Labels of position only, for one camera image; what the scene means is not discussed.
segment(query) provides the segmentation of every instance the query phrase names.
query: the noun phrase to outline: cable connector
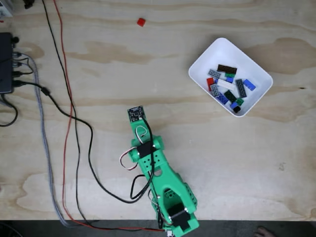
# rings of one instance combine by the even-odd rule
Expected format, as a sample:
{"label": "cable connector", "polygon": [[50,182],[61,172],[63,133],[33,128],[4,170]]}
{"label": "cable connector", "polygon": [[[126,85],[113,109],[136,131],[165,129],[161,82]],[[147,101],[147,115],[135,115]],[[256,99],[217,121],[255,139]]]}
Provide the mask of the cable connector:
{"label": "cable connector", "polygon": [[43,87],[41,89],[41,91],[43,92],[44,95],[48,96],[50,94],[50,91],[46,88],[46,87]]}
{"label": "cable connector", "polygon": [[18,58],[21,56],[22,56],[22,54],[20,52],[12,52],[12,58]]}
{"label": "cable connector", "polygon": [[23,75],[23,73],[21,73],[20,71],[14,71],[14,72],[12,72],[12,77],[13,78],[18,78],[18,77],[20,77],[20,76],[22,76]]}
{"label": "cable connector", "polygon": [[22,63],[20,63],[20,62],[15,62],[15,61],[12,62],[12,67],[13,68],[18,68],[18,67],[21,67],[21,66],[22,66]]}
{"label": "cable connector", "polygon": [[20,86],[23,86],[23,85],[26,85],[24,81],[21,81],[21,80],[13,80],[12,81],[12,86],[13,87],[20,87]]}

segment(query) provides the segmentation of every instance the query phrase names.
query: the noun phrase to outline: wooden table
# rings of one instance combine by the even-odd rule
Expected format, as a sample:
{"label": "wooden table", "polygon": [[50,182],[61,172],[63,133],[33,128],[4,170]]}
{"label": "wooden table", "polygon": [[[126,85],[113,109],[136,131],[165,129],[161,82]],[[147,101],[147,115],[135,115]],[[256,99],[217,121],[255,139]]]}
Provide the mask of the wooden table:
{"label": "wooden table", "polygon": [[[49,17],[59,43],[51,0]],[[102,183],[128,198],[132,178],[118,158],[130,146],[126,110],[143,105],[170,165],[192,187],[199,219],[316,220],[316,2],[314,0],[59,0],[72,91],[94,127],[92,163]],[[139,17],[147,22],[136,25]],[[63,109],[69,99],[41,1],[1,24],[20,37],[41,83]],[[267,70],[274,85],[235,118],[188,76],[189,66],[225,37]],[[39,112],[31,86],[7,99],[20,111],[0,129],[0,219],[56,219]],[[43,98],[58,201],[67,118]],[[1,121],[12,116],[1,107]],[[104,193],[87,162],[89,130],[80,125],[79,200],[89,219],[154,219],[147,197],[121,203]],[[67,150],[67,207],[75,203],[77,146]]]}

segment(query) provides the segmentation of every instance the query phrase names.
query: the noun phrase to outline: foot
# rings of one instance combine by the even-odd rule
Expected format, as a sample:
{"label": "foot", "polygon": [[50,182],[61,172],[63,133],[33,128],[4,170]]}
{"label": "foot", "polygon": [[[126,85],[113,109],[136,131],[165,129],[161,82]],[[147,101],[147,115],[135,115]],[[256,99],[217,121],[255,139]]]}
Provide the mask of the foot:
{"label": "foot", "polygon": [[274,234],[272,234],[270,231],[268,231],[266,228],[259,226],[254,237],[276,237]]}

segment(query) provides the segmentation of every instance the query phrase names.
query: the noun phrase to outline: white plastic bin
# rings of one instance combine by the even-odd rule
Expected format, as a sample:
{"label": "white plastic bin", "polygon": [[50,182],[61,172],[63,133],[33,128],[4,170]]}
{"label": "white plastic bin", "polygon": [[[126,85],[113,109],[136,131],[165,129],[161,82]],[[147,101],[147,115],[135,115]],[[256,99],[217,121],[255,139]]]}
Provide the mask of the white plastic bin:
{"label": "white plastic bin", "polygon": [[[256,88],[251,91],[245,86],[247,97],[242,98],[244,103],[241,105],[241,110],[235,113],[230,107],[230,101],[223,105],[218,101],[211,92],[208,91],[206,79],[210,76],[207,74],[210,69],[217,70],[217,66],[225,65],[237,68],[236,79],[242,81],[248,79]],[[206,93],[215,99],[221,106],[236,117],[242,117],[247,114],[250,109],[261,99],[261,97],[271,88],[273,84],[272,77],[249,58],[244,52],[237,48],[226,38],[218,38],[210,47],[190,66],[189,76],[194,80]],[[225,73],[221,73],[221,79],[225,78]],[[227,89],[218,87],[219,91],[224,94]],[[237,88],[231,91],[236,98],[239,98]]]}

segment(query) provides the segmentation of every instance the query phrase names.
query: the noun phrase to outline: black electronic device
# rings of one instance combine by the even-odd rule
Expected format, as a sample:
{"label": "black electronic device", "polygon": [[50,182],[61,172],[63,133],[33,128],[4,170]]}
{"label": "black electronic device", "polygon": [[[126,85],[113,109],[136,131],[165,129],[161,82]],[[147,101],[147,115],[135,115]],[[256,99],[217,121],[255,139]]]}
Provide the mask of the black electronic device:
{"label": "black electronic device", "polygon": [[11,33],[0,33],[0,94],[12,92],[12,39]]}

